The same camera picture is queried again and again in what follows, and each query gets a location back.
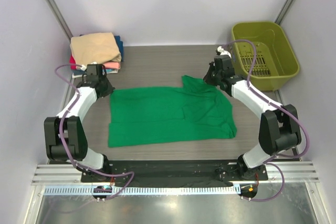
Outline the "green t-shirt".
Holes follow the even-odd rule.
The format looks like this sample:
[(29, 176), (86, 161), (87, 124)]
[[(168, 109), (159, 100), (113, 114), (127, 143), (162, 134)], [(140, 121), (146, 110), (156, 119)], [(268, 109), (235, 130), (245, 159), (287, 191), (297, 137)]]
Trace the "green t-shirt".
[(116, 90), (110, 96), (108, 146), (234, 138), (229, 100), (202, 79), (181, 79), (181, 87)]

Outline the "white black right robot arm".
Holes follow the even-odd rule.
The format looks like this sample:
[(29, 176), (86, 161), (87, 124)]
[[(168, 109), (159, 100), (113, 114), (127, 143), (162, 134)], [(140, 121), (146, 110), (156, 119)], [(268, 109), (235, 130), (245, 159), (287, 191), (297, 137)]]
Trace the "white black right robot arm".
[(266, 161), (301, 143), (296, 108), (283, 106), (247, 84), (235, 74), (229, 55), (214, 57), (203, 80), (242, 102), (260, 119), (258, 144), (237, 159), (236, 172), (241, 179), (251, 179)]

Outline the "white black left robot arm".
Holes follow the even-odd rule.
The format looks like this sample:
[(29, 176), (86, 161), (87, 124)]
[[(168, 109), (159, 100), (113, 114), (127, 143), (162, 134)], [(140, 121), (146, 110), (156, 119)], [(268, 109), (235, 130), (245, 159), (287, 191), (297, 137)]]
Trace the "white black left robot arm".
[(99, 98), (113, 93), (114, 87), (102, 64), (88, 64), (77, 85), (58, 73), (61, 67), (55, 69), (55, 74), (73, 88), (74, 95), (61, 112), (44, 120), (47, 157), (51, 161), (69, 162), (78, 171), (106, 182), (112, 176), (109, 160), (88, 147), (82, 120)]

